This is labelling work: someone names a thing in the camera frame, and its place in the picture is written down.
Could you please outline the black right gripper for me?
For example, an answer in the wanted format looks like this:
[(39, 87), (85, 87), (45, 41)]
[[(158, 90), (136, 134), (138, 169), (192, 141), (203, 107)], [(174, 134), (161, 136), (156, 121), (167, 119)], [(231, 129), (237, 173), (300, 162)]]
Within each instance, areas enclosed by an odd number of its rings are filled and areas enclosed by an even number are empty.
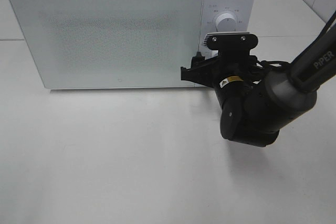
[(214, 88), (215, 83), (237, 76), (252, 86), (254, 82), (262, 80), (263, 68), (258, 64), (257, 57), (253, 55), (226, 55), (206, 59), (197, 52), (191, 60), (191, 68), (180, 67), (180, 77), (182, 81)]

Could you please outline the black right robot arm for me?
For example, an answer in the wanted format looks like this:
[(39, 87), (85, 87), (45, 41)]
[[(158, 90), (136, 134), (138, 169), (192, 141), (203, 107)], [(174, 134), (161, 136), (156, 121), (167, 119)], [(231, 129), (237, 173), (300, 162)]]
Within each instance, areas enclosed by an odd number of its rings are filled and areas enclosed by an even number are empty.
[(215, 91), (224, 139), (265, 147), (315, 106), (318, 89), (335, 76), (335, 16), (292, 62), (259, 61), (250, 54), (257, 44), (248, 32), (209, 33), (204, 45), (217, 56), (198, 52), (181, 79)]

